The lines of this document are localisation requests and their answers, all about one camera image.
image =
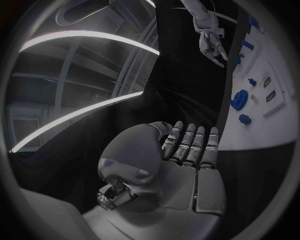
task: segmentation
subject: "wire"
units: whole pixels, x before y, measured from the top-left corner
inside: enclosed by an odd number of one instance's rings
[[[210,1],[211,1],[212,5],[213,5],[213,13],[215,13],[216,12],[215,4],[214,4],[213,0],[210,0]]]

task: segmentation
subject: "robotic thumb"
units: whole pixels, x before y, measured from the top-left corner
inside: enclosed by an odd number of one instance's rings
[[[172,125],[164,121],[156,121],[148,125],[154,127],[158,131],[158,140],[161,140],[164,135],[169,135],[173,129]]]

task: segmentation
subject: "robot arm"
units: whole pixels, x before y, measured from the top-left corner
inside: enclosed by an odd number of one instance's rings
[[[199,48],[201,53],[212,62],[224,68],[216,57],[221,54],[227,61],[227,54],[219,39],[224,38],[224,29],[219,28],[219,21],[214,13],[208,13],[206,7],[199,0],[180,0],[188,12],[193,16],[193,25],[200,34]]]

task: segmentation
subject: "blue knob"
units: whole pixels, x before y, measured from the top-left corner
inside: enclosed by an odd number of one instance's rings
[[[256,85],[256,81],[254,81],[252,78],[248,79],[249,80],[249,83],[251,85],[253,85],[253,87]]]
[[[241,44],[244,45],[245,47],[251,49],[251,50],[254,49],[254,46],[252,44],[250,44],[249,42],[245,41],[245,40],[242,40]]]
[[[245,124],[245,125],[247,125],[247,124],[249,124],[249,123],[252,122],[251,118],[249,118],[249,116],[244,115],[244,114],[239,115],[238,120],[239,120],[242,124]]]
[[[248,23],[257,29],[259,28],[259,23],[250,15],[248,18]]]
[[[240,60],[239,58],[236,58],[236,59],[234,60],[234,62],[235,62],[236,64],[240,64],[240,63],[241,63],[241,60]]]
[[[230,100],[229,104],[237,111],[241,110],[248,100],[248,92],[244,89],[239,91],[233,100]]]

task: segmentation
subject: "fluorescent light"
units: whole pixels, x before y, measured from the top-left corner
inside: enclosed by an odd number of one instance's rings
[[[91,106],[87,106],[87,107],[82,108],[80,110],[74,111],[74,112],[72,112],[68,115],[65,115],[65,116],[63,116],[59,119],[56,119],[56,120],[48,123],[47,125],[39,128],[38,130],[36,130],[35,132],[30,134],[26,138],[24,138],[16,146],[14,146],[13,149],[10,152],[11,153],[17,152],[20,148],[22,148],[25,144],[29,143],[32,139],[36,138],[37,136],[41,135],[42,133],[46,132],[47,130],[49,130],[51,128],[54,128],[58,124],[61,124],[61,123],[65,122],[69,119],[72,119],[76,116],[79,116],[81,114],[85,114],[86,112],[89,112],[91,110],[94,110],[94,109],[97,109],[97,108],[100,108],[100,107],[104,107],[104,106],[109,105],[109,104],[120,102],[122,100],[130,99],[130,98],[133,98],[133,97],[137,97],[137,96],[141,95],[142,93],[143,92],[140,91],[140,92],[128,94],[128,95],[125,95],[125,96],[115,97],[113,99],[109,99],[109,100],[106,100],[106,101],[103,101],[103,102],[96,103],[96,104],[91,105]]]
[[[122,37],[122,36],[117,36],[117,35],[113,35],[113,34],[109,34],[109,33],[105,33],[105,32],[85,31],[85,30],[58,31],[58,32],[52,32],[52,33],[48,33],[46,35],[38,36],[34,39],[31,39],[31,40],[25,42],[19,52],[22,52],[23,50],[25,50],[31,46],[34,46],[39,43],[43,43],[45,41],[49,41],[52,39],[66,38],[66,37],[94,37],[94,38],[111,39],[111,40],[119,41],[122,43],[127,43],[127,44],[137,46],[139,48],[148,50],[157,55],[160,54],[159,51],[157,51],[151,47],[148,47],[137,41],[133,41],[133,40],[130,40],[130,39]]]
[[[146,0],[148,3],[150,3],[153,7],[155,7],[154,3],[150,0]]]

